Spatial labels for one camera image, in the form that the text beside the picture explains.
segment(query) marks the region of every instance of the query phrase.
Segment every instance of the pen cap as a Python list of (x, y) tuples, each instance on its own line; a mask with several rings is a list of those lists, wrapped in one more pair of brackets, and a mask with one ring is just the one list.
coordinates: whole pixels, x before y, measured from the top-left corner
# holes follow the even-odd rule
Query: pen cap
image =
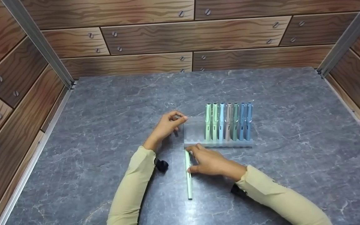
[(209, 122), (210, 122), (210, 118), (211, 118), (211, 104), (208, 103), (208, 104), (206, 104), (206, 117), (205, 117), (205, 122), (209, 123)]

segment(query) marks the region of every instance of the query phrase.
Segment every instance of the acrylic display stand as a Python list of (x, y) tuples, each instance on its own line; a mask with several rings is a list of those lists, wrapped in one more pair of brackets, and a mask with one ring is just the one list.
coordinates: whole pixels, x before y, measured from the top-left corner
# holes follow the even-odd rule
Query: acrylic display stand
[(247, 141), (246, 130), (244, 132), (243, 140), (239, 140), (239, 136), (236, 141), (230, 139), (227, 140), (206, 140), (205, 139), (205, 118), (204, 117), (189, 117), (188, 121), (184, 124), (184, 147), (190, 145), (195, 145), (200, 143), (206, 148), (235, 148), (235, 147), (252, 147), (254, 145), (254, 140), (250, 139)]

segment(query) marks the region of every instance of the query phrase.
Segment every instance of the right hand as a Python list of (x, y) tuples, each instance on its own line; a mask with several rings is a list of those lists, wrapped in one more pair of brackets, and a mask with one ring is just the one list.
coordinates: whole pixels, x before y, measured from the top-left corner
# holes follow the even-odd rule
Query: right hand
[(186, 148), (198, 162), (188, 168), (189, 173), (202, 173), (206, 175), (224, 175), (239, 181), (246, 172), (246, 167), (223, 157), (219, 152), (206, 149), (201, 144)]

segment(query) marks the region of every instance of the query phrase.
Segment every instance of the mint green pen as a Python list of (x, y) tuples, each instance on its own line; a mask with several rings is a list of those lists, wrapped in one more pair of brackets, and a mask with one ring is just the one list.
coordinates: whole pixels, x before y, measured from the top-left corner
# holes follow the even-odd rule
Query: mint green pen
[(234, 103), (234, 114), (233, 114), (233, 141), (237, 140), (237, 124), (238, 120), (238, 103)]
[(213, 126), (212, 126), (212, 139), (217, 140), (217, 123), (219, 122), (219, 115), (217, 111), (217, 104), (213, 104)]
[(205, 117), (205, 140), (210, 140), (210, 118), (211, 118), (211, 104), (206, 104), (206, 117)]

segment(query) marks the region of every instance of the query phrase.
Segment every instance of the beige sleeve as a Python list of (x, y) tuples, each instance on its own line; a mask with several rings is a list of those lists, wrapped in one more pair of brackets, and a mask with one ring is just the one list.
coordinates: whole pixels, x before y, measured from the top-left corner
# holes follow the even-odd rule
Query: beige sleeve
[(274, 209), (292, 224), (331, 225), (330, 219), (313, 202), (290, 188), (277, 184), (251, 165), (247, 166), (247, 172), (236, 184), (249, 197)]
[(117, 188), (107, 225), (136, 225), (145, 189), (154, 171), (156, 154), (140, 146)]

